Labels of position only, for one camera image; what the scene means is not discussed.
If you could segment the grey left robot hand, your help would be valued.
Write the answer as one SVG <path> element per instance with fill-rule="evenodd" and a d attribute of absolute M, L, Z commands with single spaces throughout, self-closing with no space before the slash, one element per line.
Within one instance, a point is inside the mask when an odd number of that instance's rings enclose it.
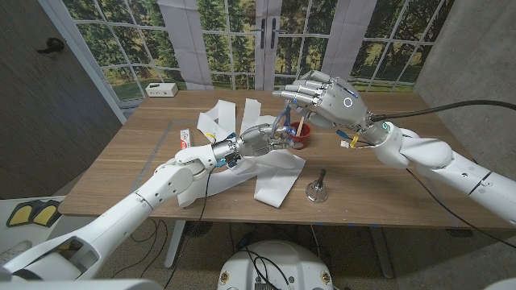
<path fill-rule="evenodd" d="M 213 143 L 214 157 L 218 162 L 224 161 L 225 165 L 232 168 L 244 156 L 266 155 L 270 151 L 287 147 L 301 148 L 302 143 L 296 143 L 289 135 L 291 131 L 290 126 L 274 129 L 268 123 L 252 126 L 236 137 L 235 141 L 231 141 L 234 135 L 230 135 L 223 141 Z"/>

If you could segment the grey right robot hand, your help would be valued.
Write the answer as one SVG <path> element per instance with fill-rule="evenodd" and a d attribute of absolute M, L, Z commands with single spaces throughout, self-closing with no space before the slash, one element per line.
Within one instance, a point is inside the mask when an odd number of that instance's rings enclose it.
<path fill-rule="evenodd" d="M 316 126 L 345 126 L 374 145 L 401 132 L 391 122 L 374 121 L 362 97 L 348 82 L 316 70 L 273 91 L 273 96 L 288 100 L 293 110 Z"/>

